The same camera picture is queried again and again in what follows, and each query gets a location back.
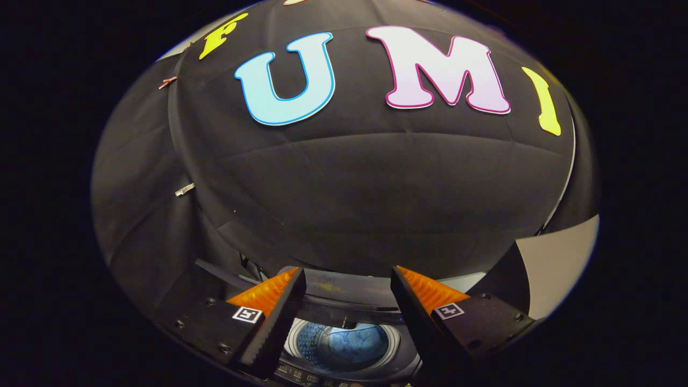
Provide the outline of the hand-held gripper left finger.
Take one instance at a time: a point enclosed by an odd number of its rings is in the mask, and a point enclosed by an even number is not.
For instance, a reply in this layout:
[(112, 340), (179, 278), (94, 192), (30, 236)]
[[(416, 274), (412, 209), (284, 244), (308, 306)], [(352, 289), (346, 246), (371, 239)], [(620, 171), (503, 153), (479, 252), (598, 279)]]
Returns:
[(156, 323), (216, 367), (270, 379), (306, 291), (305, 272), (295, 267), (229, 297), (232, 289), (194, 267), (164, 295)]

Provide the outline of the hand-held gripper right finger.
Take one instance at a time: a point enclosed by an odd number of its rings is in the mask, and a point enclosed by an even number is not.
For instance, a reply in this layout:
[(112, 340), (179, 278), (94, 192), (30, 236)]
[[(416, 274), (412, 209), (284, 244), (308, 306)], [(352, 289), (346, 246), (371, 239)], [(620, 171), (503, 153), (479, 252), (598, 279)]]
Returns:
[(390, 287), (420, 355), (418, 379), (458, 379), (523, 336), (535, 320), (489, 293), (470, 296), (394, 266)]

